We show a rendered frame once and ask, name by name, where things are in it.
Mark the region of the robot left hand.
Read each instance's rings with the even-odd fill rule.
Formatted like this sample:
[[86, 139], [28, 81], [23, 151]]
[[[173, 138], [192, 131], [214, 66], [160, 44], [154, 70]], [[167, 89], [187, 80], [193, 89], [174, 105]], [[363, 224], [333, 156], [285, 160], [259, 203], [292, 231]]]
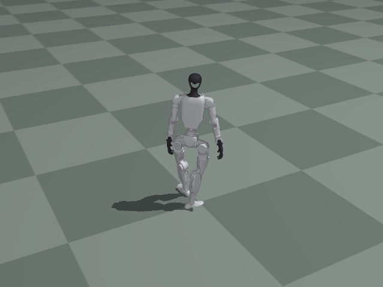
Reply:
[[168, 140], [166, 139], [166, 141], [167, 141], [167, 147], [168, 147], [168, 153], [169, 154], [171, 154], [171, 155], [173, 155], [173, 152], [171, 152], [171, 151], [173, 151], [173, 150], [171, 150], [171, 142], [172, 142], [172, 138], [169, 136], [168, 137]]

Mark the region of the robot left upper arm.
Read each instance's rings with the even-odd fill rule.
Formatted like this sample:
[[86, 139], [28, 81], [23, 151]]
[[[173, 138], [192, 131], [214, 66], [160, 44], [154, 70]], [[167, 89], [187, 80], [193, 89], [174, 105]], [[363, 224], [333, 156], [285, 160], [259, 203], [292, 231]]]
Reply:
[[181, 102], [183, 94], [177, 94], [174, 96], [172, 100], [172, 108], [171, 108], [171, 122], [176, 123], [178, 122], [178, 110], [179, 110], [179, 103]]

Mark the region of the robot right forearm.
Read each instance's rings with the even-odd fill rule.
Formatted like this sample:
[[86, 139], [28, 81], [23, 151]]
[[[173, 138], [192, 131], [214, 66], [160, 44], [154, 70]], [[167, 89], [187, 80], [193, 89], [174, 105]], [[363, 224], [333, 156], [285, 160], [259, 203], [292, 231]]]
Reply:
[[[212, 130], [214, 132], [214, 137], [215, 137], [215, 141], [217, 143], [217, 141], [220, 139], [221, 140], [221, 143], [222, 143], [222, 139], [221, 139], [221, 133], [220, 133], [220, 126], [219, 126], [219, 122], [218, 122], [218, 118], [216, 118], [216, 122], [217, 122], [217, 125], [214, 125], [212, 127]], [[217, 143], [218, 144], [218, 143]]]

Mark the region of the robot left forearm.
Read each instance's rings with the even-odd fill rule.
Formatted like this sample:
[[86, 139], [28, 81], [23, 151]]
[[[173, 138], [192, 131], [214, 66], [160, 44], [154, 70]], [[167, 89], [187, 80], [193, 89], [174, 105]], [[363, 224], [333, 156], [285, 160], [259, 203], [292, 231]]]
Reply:
[[176, 124], [171, 122], [171, 115], [170, 115], [170, 117], [169, 117], [169, 124], [168, 124], [168, 134], [167, 134], [167, 137], [166, 137], [167, 140], [168, 140], [169, 136], [173, 139], [173, 134], [174, 134], [174, 131], [175, 131], [175, 126], [176, 126]]

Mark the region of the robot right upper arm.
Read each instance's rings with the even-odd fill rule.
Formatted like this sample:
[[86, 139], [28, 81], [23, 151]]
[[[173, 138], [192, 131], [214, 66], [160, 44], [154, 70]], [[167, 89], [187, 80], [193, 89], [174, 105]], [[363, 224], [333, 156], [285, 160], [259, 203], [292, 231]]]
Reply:
[[212, 126], [217, 125], [215, 103], [214, 103], [213, 98], [205, 97], [205, 105], [207, 107], [209, 107], [208, 108], [208, 112], [209, 112], [209, 116], [210, 116], [210, 119], [209, 119], [210, 125], [212, 125]]

